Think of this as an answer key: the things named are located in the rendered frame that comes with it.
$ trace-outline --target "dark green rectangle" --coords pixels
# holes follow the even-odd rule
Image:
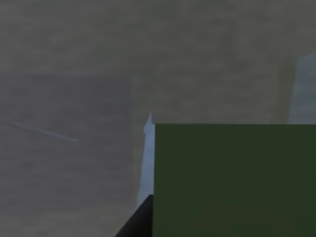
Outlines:
[[[315,134],[311,125],[157,124],[155,237],[314,236]]]

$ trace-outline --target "green box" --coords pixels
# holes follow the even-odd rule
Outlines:
[[[155,237],[315,235],[316,126],[156,124]]]

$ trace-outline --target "pointed white shape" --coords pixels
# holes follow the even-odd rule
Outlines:
[[[289,123],[316,124],[316,53],[297,62]]]
[[[144,126],[144,134],[145,144],[136,208],[142,204],[148,195],[154,193],[155,125],[152,120],[152,112],[149,113]]]

